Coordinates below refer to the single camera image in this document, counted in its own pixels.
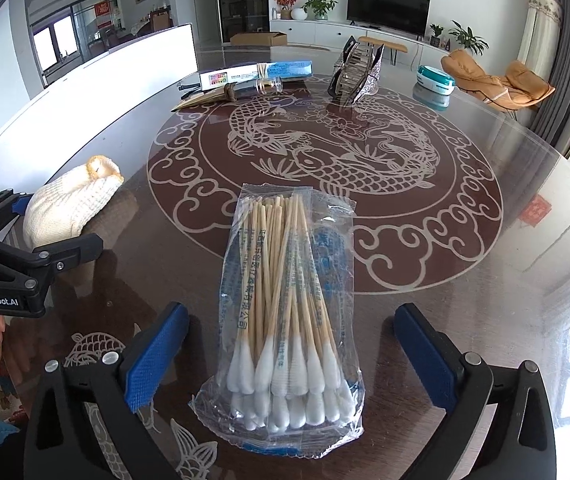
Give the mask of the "cotton swab plastic pack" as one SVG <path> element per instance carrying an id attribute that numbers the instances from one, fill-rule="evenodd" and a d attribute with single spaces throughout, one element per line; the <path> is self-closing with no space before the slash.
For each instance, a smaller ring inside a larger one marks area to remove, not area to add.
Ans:
<path id="1" fill-rule="evenodd" d="M 215 374 L 192 400 L 232 445 L 318 460 L 361 436 L 355 206 L 307 186 L 247 184 L 219 288 Z"/>

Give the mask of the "blue white toothpaste box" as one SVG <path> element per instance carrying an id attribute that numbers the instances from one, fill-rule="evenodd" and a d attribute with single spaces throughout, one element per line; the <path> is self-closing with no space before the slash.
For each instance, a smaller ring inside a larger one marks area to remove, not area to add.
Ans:
<path id="1" fill-rule="evenodd" d="M 200 73 L 200 89 L 209 91 L 226 84 L 256 79 L 281 78 L 282 80 L 307 78 L 312 75 L 310 60 L 253 63 Z"/>

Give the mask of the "rhinestone hair claw clip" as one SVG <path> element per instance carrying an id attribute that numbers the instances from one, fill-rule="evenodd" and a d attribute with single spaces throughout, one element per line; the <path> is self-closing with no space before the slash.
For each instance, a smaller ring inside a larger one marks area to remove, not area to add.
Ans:
<path id="1" fill-rule="evenodd" d="M 327 93 L 339 106 L 352 106 L 379 89 L 383 47 L 374 47 L 351 36 L 343 46 Z"/>

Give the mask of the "silver cosmetic tube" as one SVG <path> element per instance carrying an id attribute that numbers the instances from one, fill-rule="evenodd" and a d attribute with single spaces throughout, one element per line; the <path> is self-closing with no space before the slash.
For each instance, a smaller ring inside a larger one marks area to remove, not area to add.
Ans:
<path id="1" fill-rule="evenodd" d="M 252 99 L 255 96 L 271 96 L 283 92 L 283 82 L 276 78 L 262 78 L 233 82 L 225 86 L 225 95 L 229 102 Z"/>

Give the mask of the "cardboard box on floor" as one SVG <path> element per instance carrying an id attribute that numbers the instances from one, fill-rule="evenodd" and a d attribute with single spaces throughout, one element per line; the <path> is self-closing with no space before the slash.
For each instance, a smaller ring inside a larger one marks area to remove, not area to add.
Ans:
<path id="1" fill-rule="evenodd" d="M 283 32 L 239 32 L 230 43 L 241 47 L 278 47 L 287 46 L 288 41 Z"/>

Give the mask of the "red flower vase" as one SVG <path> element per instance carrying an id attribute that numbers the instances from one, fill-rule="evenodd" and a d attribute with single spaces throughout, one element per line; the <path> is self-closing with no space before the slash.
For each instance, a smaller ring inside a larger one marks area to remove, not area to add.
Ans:
<path id="1" fill-rule="evenodd" d="M 291 11 L 294 9 L 298 0 L 274 0 L 276 6 L 279 8 L 282 20 L 291 18 Z"/>

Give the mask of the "orange lounge chair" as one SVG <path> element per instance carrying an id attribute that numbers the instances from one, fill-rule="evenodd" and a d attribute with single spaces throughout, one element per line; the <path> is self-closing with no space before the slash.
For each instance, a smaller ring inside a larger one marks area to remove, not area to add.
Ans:
<path id="1" fill-rule="evenodd" d="M 444 56 L 442 70 L 456 87 L 503 112 L 517 112 L 535 106 L 551 96 L 555 88 L 519 61 L 510 62 L 503 76 L 486 73 L 465 50 Z"/>

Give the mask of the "green potted plant left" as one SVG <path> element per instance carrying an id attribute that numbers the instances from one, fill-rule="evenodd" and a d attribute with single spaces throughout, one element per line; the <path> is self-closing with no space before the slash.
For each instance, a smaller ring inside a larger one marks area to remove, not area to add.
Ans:
<path id="1" fill-rule="evenodd" d="M 337 3 L 337 0 L 307 0 L 302 9 L 311 13 L 316 20 L 326 20 Z"/>

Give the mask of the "green potted plant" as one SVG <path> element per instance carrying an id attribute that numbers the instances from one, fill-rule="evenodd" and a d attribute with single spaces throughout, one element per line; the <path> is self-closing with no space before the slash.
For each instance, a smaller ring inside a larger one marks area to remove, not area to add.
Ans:
<path id="1" fill-rule="evenodd" d="M 464 27 L 460 22 L 453 20 L 454 27 L 449 30 L 449 34 L 465 50 L 475 55 L 483 55 L 489 49 L 489 44 L 481 36 L 474 34 L 470 27 Z"/>
<path id="2" fill-rule="evenodd" d="M 302 9 L 311 13 L 316 20 L 326 20 L 337 3 L 337 0 L 307 0 Z"/>

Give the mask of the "teal white round container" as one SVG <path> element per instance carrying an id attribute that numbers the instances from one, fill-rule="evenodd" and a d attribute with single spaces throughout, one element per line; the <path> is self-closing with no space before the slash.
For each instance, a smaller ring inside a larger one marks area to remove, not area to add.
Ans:
<path id="1" fill-rule="evenodd" d="M 439 68 L 419 65 L 416 72 L 417 83 L 439 96 L 449 96 L 455 88 L 455 79 Z"/>

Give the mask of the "wooden bench stool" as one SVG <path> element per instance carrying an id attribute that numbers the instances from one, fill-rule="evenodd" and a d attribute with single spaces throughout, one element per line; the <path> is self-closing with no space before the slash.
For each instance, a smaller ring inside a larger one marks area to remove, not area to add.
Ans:
<path id="1" fill-rule="evenodd" d="M 407 52 L 409 52 L 409 50 L 407 50 L 407 47 L 405 47 L 404 44 L 396 44 L 395 42 L 388 41 L 388 40 L 381 39 L 381 38 L 361 36 L 361 37 L 359 37 L 359 40 L 361 42 L 365 42 L 366 44 L 370 44 L 371 46 L 374 46 L 374 47 L 387 48 L 390 51 L 390 63 L 392 65 L 397 64 L 398 53 L 407 54 Z"/>

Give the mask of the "white tv cabinet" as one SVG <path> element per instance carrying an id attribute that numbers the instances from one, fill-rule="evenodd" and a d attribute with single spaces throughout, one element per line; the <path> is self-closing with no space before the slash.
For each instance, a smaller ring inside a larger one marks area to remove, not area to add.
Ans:
<path id="1" fill-rule="evenodd" d="M 440 60 L 449 54 L 447 50 L 430 46 L 427 42 L 405 38 L 393 32 L 381 32 L 367 27 L 328 21 L 272 20 L 271 32 L 283 32 L 289 44 L 316 46 L 339 51 L 350 37 L 366 37 L 402 46 L 400 51 L 387 49 L 384 58 L 392 64 L 416 70 L 419 65 L 441 67 Z"/>

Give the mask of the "green potted plant right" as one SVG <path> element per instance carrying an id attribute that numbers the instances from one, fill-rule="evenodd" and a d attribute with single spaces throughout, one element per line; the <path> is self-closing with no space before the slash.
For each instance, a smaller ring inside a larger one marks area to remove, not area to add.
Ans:
<path id="1" fill-rule="evenodd" d="M 460 22 L 453 20 L 454 27 L 449 30 L 449 34 L 465 50 L 475 55 L 483 55 L 489 49 L 489 44 L 481 36 L 474 34 L 470 27 L 464 27 Z"/>

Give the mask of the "small potted plant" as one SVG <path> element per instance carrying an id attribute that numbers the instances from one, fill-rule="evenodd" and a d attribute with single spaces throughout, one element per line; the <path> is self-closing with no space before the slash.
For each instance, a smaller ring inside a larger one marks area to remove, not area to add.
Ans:
<path id="1" fill-rule="evenodd" d="M 431 29 L 431 36 L 429 40 L 430 46 L 439 48 L 441 44 L 441 35 L 443 32 L 443 27 L 438 24 L 430 24 L 429 27 Z"/>

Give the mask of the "black television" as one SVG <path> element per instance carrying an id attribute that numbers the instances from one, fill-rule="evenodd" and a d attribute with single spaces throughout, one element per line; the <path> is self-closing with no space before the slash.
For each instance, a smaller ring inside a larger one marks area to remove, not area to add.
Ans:
<path id="1" fill-rule="evenodd" d="M 430 0 L 348 0 L 347 19 L 423 36 L 429 6 Z"/>

